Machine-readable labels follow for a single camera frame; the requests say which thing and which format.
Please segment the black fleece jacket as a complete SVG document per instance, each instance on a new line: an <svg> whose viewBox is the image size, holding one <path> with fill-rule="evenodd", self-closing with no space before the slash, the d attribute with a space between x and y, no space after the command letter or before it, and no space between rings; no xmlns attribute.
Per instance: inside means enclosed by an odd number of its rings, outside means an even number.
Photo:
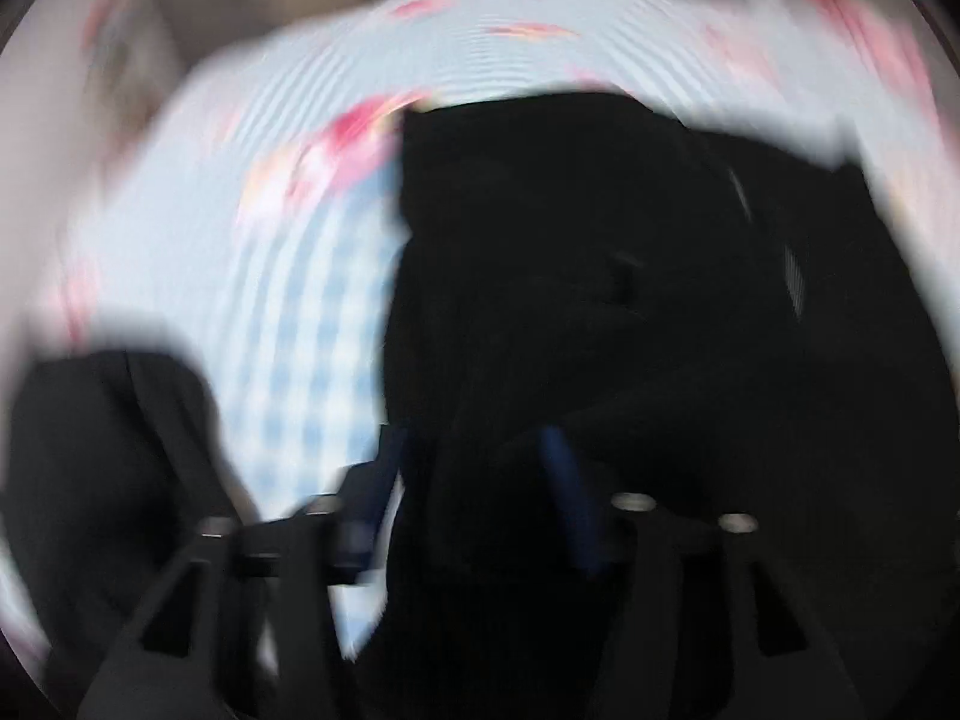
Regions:
<svg viewBox="0 0 960 720"><path fill-rule="evenodd" d="M957 403L861 167L607 93L409 110L398 162L370 717L613 718L545 427L596 494L754 517L859 718L957 715Z"/></svg>

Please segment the blue checkered cartoon blanket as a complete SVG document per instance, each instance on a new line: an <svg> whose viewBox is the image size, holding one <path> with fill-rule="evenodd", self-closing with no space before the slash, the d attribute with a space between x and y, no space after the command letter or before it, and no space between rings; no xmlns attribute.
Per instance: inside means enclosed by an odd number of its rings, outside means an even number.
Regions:
<svg viewBox="0 0 960 720"><path fill-rule="evenodd" d="M117 328L182 344L242 483L286 511L381 416L400 111L583 89L861 164L934 266L957 344L958 145L910 38L864 5L732 0L395 0L212 60L82 222L39 317L65 344Z"/></svg>

